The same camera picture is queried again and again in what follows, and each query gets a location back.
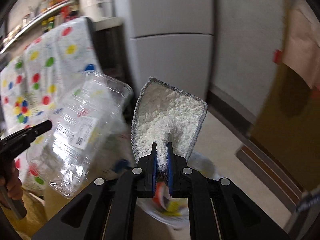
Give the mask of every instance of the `floor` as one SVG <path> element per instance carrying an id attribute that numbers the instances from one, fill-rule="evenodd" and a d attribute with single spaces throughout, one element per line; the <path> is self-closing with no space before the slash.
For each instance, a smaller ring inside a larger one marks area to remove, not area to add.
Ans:
<path id="1" fill-rule="evenodd" d="M 230 178 L 280 227 L 290 217 L 289 210 L 278 198 L 235 156 L 241 141 L 209 112 L 204 120 L 195 150 L 208 157 L 217 172 Z M 188 240 L 189 228 L 173 230 L 136 208 L 132 239 Z"/>

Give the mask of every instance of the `shelf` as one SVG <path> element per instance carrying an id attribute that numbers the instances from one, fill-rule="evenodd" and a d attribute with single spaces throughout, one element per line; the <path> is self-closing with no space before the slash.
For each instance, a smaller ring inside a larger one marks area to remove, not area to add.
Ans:
<path id="1" fill-rule="evenodd" d="M 29 22 L 25 27 L 22 28 L 18 34 L 12 38 L 12 40 L 9 41 L 9 43 L 0 51 L 0 54 L 4 53 L 20 36 L 22 36 L 24 33 L 28 32 L 32 29 L 35 25 L 42 22 L 43 20 L 47 19 L 50 15 L 56 13 L 58 10 L 60 10 L 62 7 L 66 5 L 73 4 L 76 0 L 68 0 L 63 1 L 61 3 L 58 3 L 54 8 L 48 9 L 42 14 L 39 14 L 35 19 L 33 19 L 31 22 Z"/>
<path id="2" fill-rule="evenodd" d="M 110 17 L 100 20 L 98 22 L 93 22 L 94 30 L 101 31 L 105 29 L 110 29 L 113 27 L 120 26 L 122 24 L 122 20 L 119 17 Z"/>

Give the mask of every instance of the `red clip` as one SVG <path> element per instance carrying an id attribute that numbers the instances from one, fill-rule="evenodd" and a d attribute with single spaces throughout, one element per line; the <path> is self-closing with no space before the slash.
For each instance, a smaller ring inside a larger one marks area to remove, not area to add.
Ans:
<path id="1" fill-rule="evenodd" d="M 282 56 L 282 51 L 277 49 L 273 54 L 273 60 L 272 61 L 279 65 L 281 63 L 281 56 Z"/>

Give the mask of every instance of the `yellow dot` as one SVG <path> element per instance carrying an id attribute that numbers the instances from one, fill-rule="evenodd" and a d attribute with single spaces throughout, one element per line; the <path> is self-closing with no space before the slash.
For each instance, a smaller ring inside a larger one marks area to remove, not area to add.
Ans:
<path id="1" fill-rule="evenodd" d="M 55 103 L 49 104 L 49 109 L 50 110 L 55 109 L 55 108 L 56 108 L 56 104 Z"/>
<path id="2" fill-rule="evenodd" d="M 13 113 L 14 113 L 15 115 L 20 114 L 20 113 L 21 113 L 21 108 L 20 108 L 19 106 L 14 107 L 14 108 L 13 108 Z"/>
<path id="3" fill-rule="evenodd" d="M 35 60 L 39 56 L 39 51 L 34 51 L 31 53 L 30 60 Z"/>
<path id="4" fill-rule="evenodd" d="M 56 85 L 50 85 L 50 86 L 48 87 L 48 92 L 49 92 L 49 93 L 54 93 L 56 90 L 57 90 Z"/>
<path id="5" fill-rule="evenodd" d="M 73 54 L 77 49 L 77 45 L 72 44 L 66 49 L 66 54 Z"/>
<path id="6" fill-rule="evenodd" d="M 23 97 L 17 97 L 17 102 L 18 102 L 19 104 L 21 104 L 22 101 L 23 101 Z"/>
<path id="7" fill-rule="evenodd" d="M 35 143 L 40 144 L 43 140 L 43 135 L 40 135 L 39 137 L 36 138 Z"/>

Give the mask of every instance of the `colorful polka dots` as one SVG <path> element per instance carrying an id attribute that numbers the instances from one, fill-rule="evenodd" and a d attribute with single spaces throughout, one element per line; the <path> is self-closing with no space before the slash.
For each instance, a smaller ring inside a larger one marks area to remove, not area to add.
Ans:
<path id="1" fill-rule="evenodd" d="M 17 78 L 16 78 L 16 83 L 17 83 L 17 84 L 20 84 L 21 81 L 22 81 L 22 76 L 21 76 L 21 75 L 17 76 Z"/>
<path id="2" fill-rule="evenodd" d="M 35 44 L 39 43 L 41 41 L 41 37 L 35 39 Z"/>
<path id="3" fill-rule="evenodd" d="M 22 61 L 19 61 L 17 64 L 16 64 L 16 69 L 20 69 L 22 68 Z"/>
<path id="4" fill-rule="evenodd" d="M 28 101 L 22 97 L 17 97 L 14 103 L 13 113 L 17 116 L 19 123 L 26 124 L 29 121 L 30 111 L 28 110 Z"/>
<path id="5" fill-rule="evenodd" d="M 30 60 L 35 60 L 39 56 L 39 51 L 34 51 L 31 53 Z"/>
<path id="6" fill-rule="evenodd" d="M 72 44 L 69 47 L 67 47 L 66 54 L 73 54 L 76 52 L 76 49 L 77 49 L 77 45 Z"/>
<path id="7" fill-rule="evenodd" d="M 59 114 L 59 113 L 62 112 L 62 110 L 63 110 L 63 108 L 56 109 L 56 110 L 54 111 L 54 114 Z"/>
<path id="8" fill-rule="evenodd" d="M 43 135 L 40 135 L 40 136 L 38 136 L 38 137 L 36 138 L 35 144 L 40 144 L 40 143 L 42 143 L 42 141 L 43 141 Z"/>
<path id="9" fill-rule="evenodd" d="M 54 63 L 54 57 L 49 57 L 47 59 L 47 62 L 45 63 L 45 66 L 46 67 L 51 67 L 53 65 L 53 63 Z"/>
<path id="10" fill-rule="evenodd" d="M 24 121 L 24 116 L 23 116 L 22 114 L 18 114 L 18 115 L 17 115 L 17 118 L 18 118 L 19 123 L 23 123 L 23 121 Z"/>
<path id="11" fill-rule="evenodd" d="M 19 104 L 21 104 L 22 101 L 23 101 L 23 97 L 17 97 L 17 102 L 18 102 Z"/>
<path id="12" fill-rule="evenodd" d="M 50 105 L 49 105 L 49 109 L 50 110 L 53 110 L 53 109 L 55 109 L 56 108 L 56 103 L 51 103 Z"/>
<path id="13" fill-rule="evenodd" d="M 15 115 L 21 114 L 21 108 L 19 106 L 16 106 L 13 108 L 13 113 Z"/>
<path id="14" fill-rule="evenodd" d="M 35 181 L 37 183 L 39 183 L 40 185 L 43 185 L 44 184 L 44 181 L 40 178 L 40 177 L 35 177 Z"/>
<path id="15" fill-rule="evenodd" d="M 71 27 L 65 28 L 65 29 L 62 31 L 62 36 L 67 36 L 69 33 L 71 33 L 71 31 L 72 31 L 72 28 L 71 28 Z"/>
<path id="16" fill-rule="evenodd" d="M 50 103 L 50 97 L 49 97 L 49 96 L 44 96 L 44 97 L 42 98 L 42 103 L 43 103 L 44 105 L 48 105 L 48 104 Z"/>
<path id="17" fill-rule="evenodd" d="M 24 118 L 23 118 L 23 123 L 27 123 L 29 121 L 29 117 L 27 117 L 27 116 L 25 116 Z"/>
<path id="18" fill-rule="evenodd" d="M 40 79 L 40 74 L 39 73 L 36 73 L 36 74 L 33 75 L 32 82 L 34 84 L 33 84 L 32 87 L 33 87 L 34 90 L 38 90 L 39 89 L 39 83 L 38 83 L 39 79 Z"/>
<path id="19" fill-rule="evenodd" d="M 48 92 L 51 93 L 51 94 L 54 93 L 56 90 L 57 90 L 56 85 L 50 85 L 48 87 Z"/>
<path id="20" fill-rule="evenodd" d="M 88 64 L 88 65 L 85 67 L 84 71 L 88 71 L 88 70 L 94 70 L 94 64 Z"/>
<path id="21" fill-rule="evenodd" d="M 29 172 L 33 175 L 33 176 L 38 176 L 38 171 L 37 171 L 37 166 L 35 164 L 32 164 L 29 166 Z"/>
<path id="22" fill-rule="evenodd" d="M 34 74 L 33 77 L 32 77 L 33 83 L 37 83 L 39 81 L 39 78 L 40 78 L 40 74 L 39 73 Z"/>
<path id="23" fill-rule="evenodd" d="M 76 91 L 73 92 L 73 95 L 77 96 L 80 94 L 80 92 L 81 92 L 81 89 L 77 89 Z"/>
<path id="24" fill-rule="evenodd" d="M 25 106 L 23 106 L 23 107 L 21 108 L 21 111 L 22 111 L 23 114 L 25 114 L 25 113 L 28 111 L 28 108 L 26 108 Z"/>

